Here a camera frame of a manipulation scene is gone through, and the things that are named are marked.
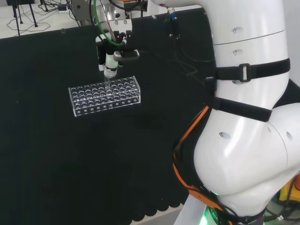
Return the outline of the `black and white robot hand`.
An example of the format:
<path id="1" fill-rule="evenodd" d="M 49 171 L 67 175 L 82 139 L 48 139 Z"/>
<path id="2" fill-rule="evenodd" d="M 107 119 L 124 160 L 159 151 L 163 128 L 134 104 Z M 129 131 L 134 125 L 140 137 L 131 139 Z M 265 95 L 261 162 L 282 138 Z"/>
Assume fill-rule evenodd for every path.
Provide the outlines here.
<path id="1" fill-rule="evenodd" d="M 97 31 L 96 46 L 99 70 L 103 72 L 104 77 L 112 79 L 117 75 L 118 67 L 123 66 L 123 62 L 136 60 L 140 57 L 137 49 L 127 46 L 128 40 L 132 36 L 132 32 L 127 30 L 125 33 L 115 31 L 115 41 L 118 46 L 113 45 L 105 38 L 104 34 Z"/>

